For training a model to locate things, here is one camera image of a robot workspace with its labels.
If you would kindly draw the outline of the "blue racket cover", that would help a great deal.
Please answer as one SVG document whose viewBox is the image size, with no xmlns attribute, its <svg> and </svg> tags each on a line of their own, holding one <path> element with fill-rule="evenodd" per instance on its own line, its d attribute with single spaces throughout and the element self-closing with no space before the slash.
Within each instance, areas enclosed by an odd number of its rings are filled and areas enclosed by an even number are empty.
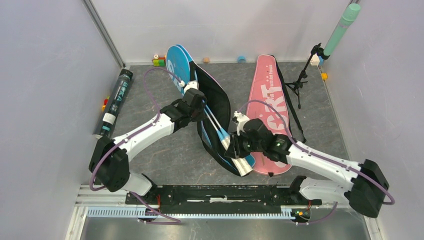
<svg viewBox="0 0 424 240">
<path fill-rule="evenodd" d="M 251 155 L 244 158 L 225 155 L 230 148 L 231 104 L 221 85 L 180 44 L 168 48 L 165 66 L 182 95 L 177 105 L 196 122 L 204 149 L 232 174 L 239 177 L 250 174 L 255 161 Z"/>
</svg>

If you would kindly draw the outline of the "pink racket cover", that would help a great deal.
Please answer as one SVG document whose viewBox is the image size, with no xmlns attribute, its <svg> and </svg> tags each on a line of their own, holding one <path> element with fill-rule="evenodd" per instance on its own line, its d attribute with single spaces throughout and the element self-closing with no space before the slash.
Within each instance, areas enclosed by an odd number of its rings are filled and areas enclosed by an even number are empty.
<svg viewBox="0 0 424 240">
<path fill-rule="evenodd" d="M 256 69 L 250 89 L 246 115 L 259 124 L 259 131 L 270 130 L 273 134 L 291 135 L 289 130 L 289 97 L 283 89 L 283 77 L 278 74 L 275 57 L 261 54 L 257 58 Z M 267 146 L 266 140 L 259 133 L 253 135 L 260 139 L 262 150 Z M 267 158 L 262 152 L 251 154 L 255 160 L 252 169 L 262 175 L 273 177 L 283 174 L 292 167 L 290 164 L 275 162 Z"/>
</svg>

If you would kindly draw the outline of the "black shuttlecock tube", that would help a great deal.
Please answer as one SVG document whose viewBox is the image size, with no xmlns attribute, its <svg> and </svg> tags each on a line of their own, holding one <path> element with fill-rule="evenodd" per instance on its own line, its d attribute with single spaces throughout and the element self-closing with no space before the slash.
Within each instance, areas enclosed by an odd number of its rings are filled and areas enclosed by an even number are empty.
<svg viewBox="0 0 424 240">
<path fill-rule="evenodd" d="M 101 115 L 97 121 L 93 136 L 97 139 L 110 137 L 115 129 L 118 115 L 123 108 L 129 95 L 133 73 L 128 69 L 122 69 L 114 85 L 112 93 L 106 100 Z"/>
</svg>

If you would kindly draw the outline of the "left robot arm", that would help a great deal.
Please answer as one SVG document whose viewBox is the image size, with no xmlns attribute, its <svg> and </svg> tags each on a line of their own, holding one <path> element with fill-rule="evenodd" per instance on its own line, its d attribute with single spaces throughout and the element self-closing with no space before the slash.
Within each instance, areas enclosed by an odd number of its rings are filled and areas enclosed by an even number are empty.
<svg viewBox="0 0 424 240">
<path fill-rule="evenodd" d="M 159 114 L 115 139 L 102 136 L 96 142 L 88 169 L 92 173 L 89 187 L 92 191 L 126 190 L 137 194 L 145 204 L 157 198 L 154 183 L 142 173 L 130 171 L 130 161 L 141 151 L 163 137 L 169 136 L 191 122 L 204 119 L 207 103 L 205 94 L 188 89 L 182 98 L 163 107 Z"/>
</svg>

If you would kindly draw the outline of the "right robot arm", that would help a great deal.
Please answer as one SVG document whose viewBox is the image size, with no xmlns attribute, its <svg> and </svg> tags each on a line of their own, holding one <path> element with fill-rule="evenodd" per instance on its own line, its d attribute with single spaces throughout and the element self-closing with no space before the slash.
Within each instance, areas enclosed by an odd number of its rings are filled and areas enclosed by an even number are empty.
<svg viewBox="0 0 424 240">
<path fill-rule="evenodd" d="M 377 218 L 386 204 L 390 185 L 375 161 L 365 159 L 360 163 L 317 151 L 291 136 L 272 133 L 259 118 L 238 114 L 233 122 L 236 130 L 230 134 L 227 157 L 239 159 L 261 153 L 273 162 L 301 167 L 325 177 L 324 180 L 296 177 L 288 191 L 293 203 L 302 204 L 306 200 L 347 203 L 369 218 Z"/>
</svg>

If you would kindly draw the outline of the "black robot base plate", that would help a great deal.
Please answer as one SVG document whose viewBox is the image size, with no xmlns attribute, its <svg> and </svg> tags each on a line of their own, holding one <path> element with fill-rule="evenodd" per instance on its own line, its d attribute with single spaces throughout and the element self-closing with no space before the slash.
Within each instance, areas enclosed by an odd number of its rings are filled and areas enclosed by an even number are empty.
<svg viewBox="0 0 424 240">
<path fill-rule="evenodd" d="M 155 185 L 142 197 L 163 214 L 277 214 L 282 206 L 320 206 L 287 184 Z"/>
</svg>

